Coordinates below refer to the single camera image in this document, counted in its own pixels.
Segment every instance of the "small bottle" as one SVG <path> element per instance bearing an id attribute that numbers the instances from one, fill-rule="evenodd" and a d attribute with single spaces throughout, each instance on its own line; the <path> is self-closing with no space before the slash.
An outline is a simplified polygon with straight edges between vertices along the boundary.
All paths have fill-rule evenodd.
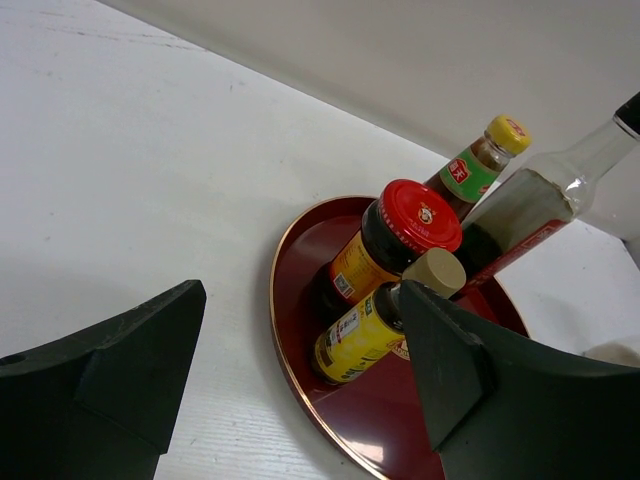
<path id="1" fill-rule="evenodd" d="M 453 252 L 462 229 L 449 205 L 413 180 L 394 180 L 362 216 L 361 228 L 312 283 L 318 316 L 333 323 L 433 247 Z"/>
<path id="2" fill-rule="evenodd" d="M 480 138 L 424 184 L 440 194 L 462 221 L 509 161 L 529 145 L 531 135 L 521 123 L 498 115 Z"/>
<path id="3" fill-rule="evenodd" d="M 463 295 L 591 207 L 598 180 L 640 140 L 640 93 L 563 152 L 531 157 L 463 222 Z"/>
<path id="4" fill-rule="evenodd" d="M 402 280 L 415 280 L 448 298 L 466 276 L 451 253 L 432 248 L 405 270 Z M 378 287 L 320 335 L 311 356 L 316 374 L 333 385 L 351 382 L 401 343 L 399 292 L 400 282 Z"/>

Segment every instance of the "yellow label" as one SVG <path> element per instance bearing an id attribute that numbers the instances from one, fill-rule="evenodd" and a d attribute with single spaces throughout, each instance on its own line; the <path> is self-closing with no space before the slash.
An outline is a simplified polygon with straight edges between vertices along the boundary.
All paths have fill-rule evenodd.
<path id="1" fill-rule="evenodd" d="M 320 370 L 337 383 L 357 378 L 389 353 L 404 335 L 387 326 L 367 295 L 316 341 L 314 355 Z"/>
<path id="2" fill-rule="evenodd" d="M 329 276 L 336 291 L 351 305 L 383 283 L 396 282 L 400 278 L 384 270 L 369 256 L 359 230 L 331 262 Z"/>

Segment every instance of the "white surface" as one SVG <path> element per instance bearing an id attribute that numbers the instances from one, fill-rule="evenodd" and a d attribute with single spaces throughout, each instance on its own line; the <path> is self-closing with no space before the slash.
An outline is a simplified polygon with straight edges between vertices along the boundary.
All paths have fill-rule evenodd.
<path id="1" fill-rule="evenodd" d="M 636 237 L 633 240 L 625 242 L 625 246 L 631 254 L 631 258 L 633 258 L 636 265 L 640 267 L 640 237 Z"/>
<path id="2" fill-rule="evenodd" d="M 366 478 L 288 391 L 269 267 L 306 207 L 444 159 L 91 1 L 3 0 L 0 25 L 0 357 L 199 278 L 207 310 L 156 478 Z M 501 278 L 553 346 L 640 333 L 640 272 L 585 224 Z"/>
<path id="3" fill-rule="evenodd" d="M 522 158 L 563 149 L 640 87 L 637 0 L 102 1 L 444 155 L 502 112 Z M 640 150 L 589 221 L 639 236 L 639 177 Z"/>

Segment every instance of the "dark liquid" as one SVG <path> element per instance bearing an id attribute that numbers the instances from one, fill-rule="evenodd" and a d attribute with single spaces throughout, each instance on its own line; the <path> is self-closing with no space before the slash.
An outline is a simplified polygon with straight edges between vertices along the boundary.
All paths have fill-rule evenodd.
<path id="1" fill-rule="evenodd" d="M 438 193 L 438 195 L 440 195 L 444 201 L 449 204 L 460 221 L 469 215 L 469 212 L 475 205 L 475 203 L 465 202 L 464 200 L 456 197 L 456 195 L 452 193 L 444 183 L 442 183 L 442 180 L 440 179 L 440 172 L 436 173 L 433 177 L 424 182 L 424 184 L 431 190 Z"/>
<path id="2" fill-rule="evenodd" d="M 498 242 L 486 230 L 472 223 L 465 227 L 462 244 L 454 255 L 464 267 L 467 278 L 473 278 L 484 267 L 500 258 L 503 253 Z"/>

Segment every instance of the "red jar lid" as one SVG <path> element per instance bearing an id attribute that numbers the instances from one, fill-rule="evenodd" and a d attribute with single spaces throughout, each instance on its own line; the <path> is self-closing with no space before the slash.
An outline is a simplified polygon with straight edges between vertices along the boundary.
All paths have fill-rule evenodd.
<path id="1" fill-rule="evenodd" d="M 433 247 L 453 252 L 462 242 L 462 229 L 453 209 L 421 183 L 394 180 L 382 192 L 379 208 L 389 229 L 419 254 Z"/>

